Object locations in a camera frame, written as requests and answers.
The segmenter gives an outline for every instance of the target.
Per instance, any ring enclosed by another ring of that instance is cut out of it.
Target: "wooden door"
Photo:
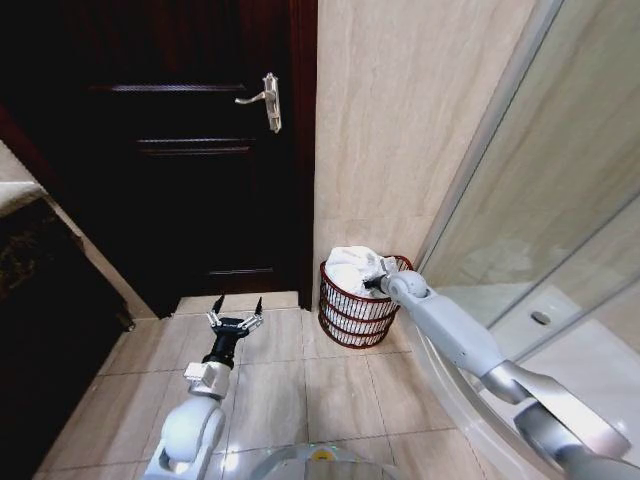
[[[302,288],[312,210],[296,158],[296,2],[15,3],[3,7],[0,102],[156,313],[182,295]],[[264,102],[234,103],[268,72],[278,134]]]

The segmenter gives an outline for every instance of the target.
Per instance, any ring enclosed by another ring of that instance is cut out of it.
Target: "white towel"
[[[395,257],[381,257],[368,247],[335,247],[329,254],[325,270],[331,281],[345,292],[362,298],[386,298],[375,288],[364,288],[364,282],[397,272],[398,263]]]

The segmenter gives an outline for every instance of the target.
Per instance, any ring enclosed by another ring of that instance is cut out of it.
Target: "laundry basket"
[[[411,262],[395,255],[399,270],[413,270]],[[345,292],[331,281],[320,265],[320,309],[318,320],[336,343],[349,348],[377,345],[389,332],[400,308],[390,298],[363,298]]]

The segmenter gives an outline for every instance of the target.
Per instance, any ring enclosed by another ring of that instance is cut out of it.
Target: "shower enclosure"
[[[539,2],[425,243],[421,271],[555,377],[640,465],[640,2]],[[424,342],[449,413],[506,478],[561,478],[505,405]]]

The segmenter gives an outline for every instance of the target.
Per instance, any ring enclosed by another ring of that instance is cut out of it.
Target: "door handle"
[[[264,81],[264,90],[262,92],[252,98],[236,98],[236,103],[238,105],[249,105],[250,103],[264,100],[267,108],[267,118],[269,119],[269,128],[273,133],[278,133],[282,128],[280,95],[278,93],[278,77],[269,72],[262,80]]]

